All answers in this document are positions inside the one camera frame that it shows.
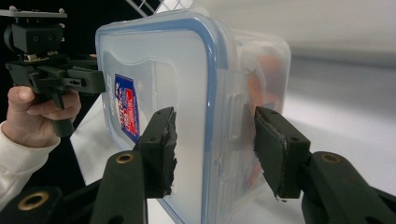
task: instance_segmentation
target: white sleeve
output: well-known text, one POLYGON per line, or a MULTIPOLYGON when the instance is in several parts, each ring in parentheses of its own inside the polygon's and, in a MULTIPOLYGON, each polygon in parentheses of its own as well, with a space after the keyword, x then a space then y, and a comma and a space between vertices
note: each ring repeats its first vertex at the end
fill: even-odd
POLYGON ((24 147, 3 134, 3 124, 0 124, 0 211, 21 192, 32 173, 46 163, 49 153, 61 142, 55 137, 49 147, 24 147))

